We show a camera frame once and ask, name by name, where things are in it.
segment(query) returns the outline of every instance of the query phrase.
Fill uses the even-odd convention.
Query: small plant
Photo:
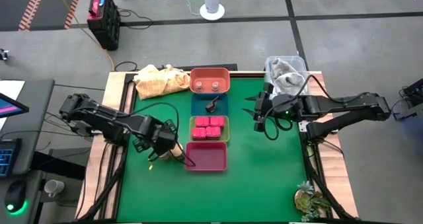
[[[300,210],[303,215],[302,222],[307,222],[319,216],[320,209],[328,211],[330,209],[329,202],[314,187],[309,181],[298,185],[299,190],[295,193],[295,207]]]

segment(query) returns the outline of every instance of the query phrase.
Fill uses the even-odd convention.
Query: red power station
[[[101,47],[118,49],[120,14],[113,0],[91,0],[88,12],[88,28]]]

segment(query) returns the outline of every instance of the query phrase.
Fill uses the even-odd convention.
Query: green mat
[[[261,91],[263,79],[232,78],[229,90],[230,140],[225,172],[190,172],[176,161],[155,161],[149,170],[150,151],[128,149],[120,196],[119,222],[229,222],[299,221],[293,195],[306,180],[296,126],[281,132],[276,141],[253,130],[254,108],[244,98]],[[191,91],[135,102],[135,110],[154,102],[169,102],[180,114],[179,141],[189,142]],[[143,111],[162,121],[176,117],[172,108],[158,105]],[[268,130],[274,136],[274,126]]]

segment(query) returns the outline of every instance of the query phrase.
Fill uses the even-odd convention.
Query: keyboard
[[[0,178],[12,173],[22,139],[0,139]]]

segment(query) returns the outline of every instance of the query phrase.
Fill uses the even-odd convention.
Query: gray floor
[[[198,12],[204,0],[190,0]],[[284,16],[284,0],[221,0],[226,17]],[[184,0],[116,0],[153,20],[194,19]],[[423,0],[292,0],[296,15],[403,13],[423,11]],[[86,17],[88,0],[77,15]],[[398,90],[423,77],[422,17],[394,19],[309,20],[298,22],[310,70],[323,71],[333,96],[364,91],[385,96],[390,104]],[[296,55],[289,22],[242,22],[121,28],[116,63],[136,61],[177,66],[237,63],[240,70],[262,70],[268,56]],[[54,78],[56,83],[104,88],[110,63],[79,29],[51,32],[0,32],[1,46],[12,58],[2,65],[8,79]],[[87,93],[101,101],[101,91],[56,87],[49,106],[57,113],[71,93]],[[371,221],[421,223],[423,199],[422,122],[362,122],[339,133],[360,217]],[[46,124],[45,130],[59,131]],[[74,137],[43,134],[40,148],[88,147]],[[49,207],[45,222],[67,221]]]

